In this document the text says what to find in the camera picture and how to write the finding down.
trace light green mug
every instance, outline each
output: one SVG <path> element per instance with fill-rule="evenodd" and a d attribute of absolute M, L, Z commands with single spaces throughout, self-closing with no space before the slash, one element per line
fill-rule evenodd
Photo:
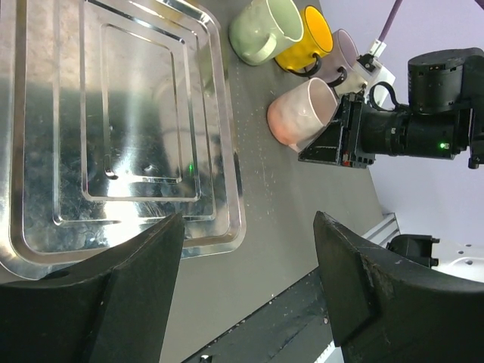
<path fill-rule="evenodd" d="M 228 30 L 235 53 L 251 66 L 274 58 L 303 34 L 303 21 L 293 0 L 253 0 Z"/>

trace gray table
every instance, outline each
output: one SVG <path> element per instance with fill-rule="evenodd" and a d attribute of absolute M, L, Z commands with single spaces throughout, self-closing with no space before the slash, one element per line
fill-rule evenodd
<path fill-rule="evenodd" d="M 230 20 L 250 0 L 200 0 L 222 26 L 247 217 L 233 253 L 181 261 L 161 361 L 180 362 L 267 303 L 317 265 L 317 210 L 363 234 L 382 220 L 370 173 L 297 161 L 271 136 L 267 106 L 304 82 L 271 61 L 249 67 L 227 38 Z M 314 4 L 296 0 L 298 8 Z"/>

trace pink mug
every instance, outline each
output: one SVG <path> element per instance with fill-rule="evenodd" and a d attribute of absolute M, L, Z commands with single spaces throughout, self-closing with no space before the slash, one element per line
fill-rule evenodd
<path fill-rule="evenodd" d="M 314 138 L 333 118 L 338 100 L 325 81 L 311 78 L 271 103 L 267 121 L 273 136 L 300 152 L 301 141 Z"/>

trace metal tray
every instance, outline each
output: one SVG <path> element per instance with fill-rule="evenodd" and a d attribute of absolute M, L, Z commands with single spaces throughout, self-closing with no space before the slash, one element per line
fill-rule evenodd
<path fill-rule="evenodd" d="M 181 0 L 10 0 L 0 13 L 0 263 L 40 278 L 170 213 L 183 257 L 245 219 L 216 19 Z"/>

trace purple cable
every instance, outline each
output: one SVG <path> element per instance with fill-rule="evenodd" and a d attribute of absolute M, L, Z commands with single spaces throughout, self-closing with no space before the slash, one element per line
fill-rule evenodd
<path fill-rule="evenodd" d="M 379 41 L 383 42 L 385 40 L 386 34 L 388 34 L 390 27 L 392 26 L 393 19 L 395 19 L 396 12 L 399 10 L 400 5 L 402 4 L 402 1 L 403 0 L 395 0 L 395 4 L 393 4 L 393 8 L 390 11 L 388 18 L 386 19 L 385 26 L 383 27 L 383 30 L 381 31 L 381 34 L 378 37 Z M 479 4 L 479 2 L 481 2 L 481 3 L 484 2 L 484 0 L 476 0 L 476 1 L 477 1 L 478 4 Z"/>

